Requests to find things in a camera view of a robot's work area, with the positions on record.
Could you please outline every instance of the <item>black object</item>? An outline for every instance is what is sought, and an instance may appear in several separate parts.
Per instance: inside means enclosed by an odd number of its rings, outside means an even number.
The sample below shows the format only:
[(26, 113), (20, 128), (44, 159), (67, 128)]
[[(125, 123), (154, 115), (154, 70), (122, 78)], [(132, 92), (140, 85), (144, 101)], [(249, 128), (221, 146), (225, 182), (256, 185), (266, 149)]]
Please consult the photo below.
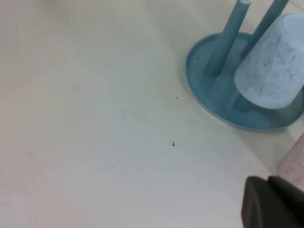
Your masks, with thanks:
[(277, 176), (248, 177), (242, 220), (244, 228), (304, 228), (304, 192)]

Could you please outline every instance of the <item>white cup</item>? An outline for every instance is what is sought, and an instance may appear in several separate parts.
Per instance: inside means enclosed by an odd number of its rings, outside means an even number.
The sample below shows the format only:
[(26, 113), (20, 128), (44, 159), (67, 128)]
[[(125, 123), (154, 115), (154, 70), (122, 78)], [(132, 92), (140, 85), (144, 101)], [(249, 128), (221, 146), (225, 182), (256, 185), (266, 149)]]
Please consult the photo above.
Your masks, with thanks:
[(304, 15), (278, 17), (235, 72), (239, 92), (268, 109), (288, 106), (304, 85)]

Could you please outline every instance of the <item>blue base tray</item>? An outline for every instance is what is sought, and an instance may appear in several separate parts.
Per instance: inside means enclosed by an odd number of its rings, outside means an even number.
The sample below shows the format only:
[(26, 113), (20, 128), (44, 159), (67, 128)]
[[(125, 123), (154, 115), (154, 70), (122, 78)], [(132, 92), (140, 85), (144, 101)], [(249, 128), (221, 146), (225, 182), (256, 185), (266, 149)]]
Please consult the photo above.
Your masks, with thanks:
[(256, 106), (239, 93), (234, 72), (242, 61), (241, 51), (251, 38), (248, 33), (238, 34), (219, 76), (204, 75), (205, 65), (220, 35), (216, 33), (200, 40), (187, 57), (187, 81), (200, 104), (226, 123), (253, 131), (280, 130), (300, 118), (304, 112), (303, 90), (288, 107), (276, 110)]

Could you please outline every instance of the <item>white countertop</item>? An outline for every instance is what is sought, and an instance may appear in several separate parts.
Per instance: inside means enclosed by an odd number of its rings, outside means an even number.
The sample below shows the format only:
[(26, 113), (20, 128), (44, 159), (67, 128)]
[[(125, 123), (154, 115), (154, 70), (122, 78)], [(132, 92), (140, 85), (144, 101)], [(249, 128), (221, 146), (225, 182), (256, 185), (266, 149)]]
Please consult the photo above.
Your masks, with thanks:
[(304, 121), (248, 132), (190, 94), (186, 54), (234, 2), (4, 0), (0, 227), (242, 227), (246, 177), (275, 173)]

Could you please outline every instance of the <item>pink object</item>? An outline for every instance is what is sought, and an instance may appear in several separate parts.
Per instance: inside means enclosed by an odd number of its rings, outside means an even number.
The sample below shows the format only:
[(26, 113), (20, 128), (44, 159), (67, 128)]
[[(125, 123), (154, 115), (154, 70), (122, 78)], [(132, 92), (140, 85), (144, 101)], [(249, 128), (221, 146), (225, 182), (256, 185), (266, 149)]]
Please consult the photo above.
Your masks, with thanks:
[(304, 133), (282, 160), (279, 175), (304, 191)]

